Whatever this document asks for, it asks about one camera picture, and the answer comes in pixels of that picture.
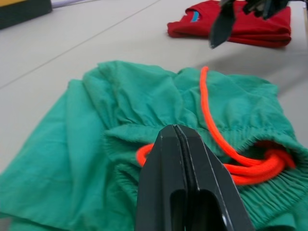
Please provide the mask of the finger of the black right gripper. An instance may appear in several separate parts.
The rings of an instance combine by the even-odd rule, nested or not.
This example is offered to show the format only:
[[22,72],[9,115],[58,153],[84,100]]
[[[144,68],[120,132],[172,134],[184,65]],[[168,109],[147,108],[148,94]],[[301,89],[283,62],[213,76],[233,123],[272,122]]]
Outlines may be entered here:
[[255,17],[261,17],[267,20],[270,18],[272,4],[272,0],[247,0],[243,7],[243,12],[246,15],[253,13]]
[[232,28],[236,21],[234,2],[234,0],[222,0],[220,2],[220,12],[211,27],[209,35],[210,48],[212,49],[226,42],[231,36]]

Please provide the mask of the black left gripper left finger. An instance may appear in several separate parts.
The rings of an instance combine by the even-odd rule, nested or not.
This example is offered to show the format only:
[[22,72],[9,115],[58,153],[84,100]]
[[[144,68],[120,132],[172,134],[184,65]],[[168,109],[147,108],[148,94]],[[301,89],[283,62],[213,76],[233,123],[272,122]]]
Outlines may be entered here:
[[186,179],[174,125],[163,128],[139,176],[135,229],[183,231]]

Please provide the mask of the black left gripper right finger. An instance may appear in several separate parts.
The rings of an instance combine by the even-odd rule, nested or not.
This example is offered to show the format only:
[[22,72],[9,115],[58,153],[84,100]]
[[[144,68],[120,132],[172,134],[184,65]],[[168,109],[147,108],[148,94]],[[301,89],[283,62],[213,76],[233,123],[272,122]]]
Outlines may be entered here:
[[186,174],[187,231],[255,230],[229,171],[197,131],[176,126]]

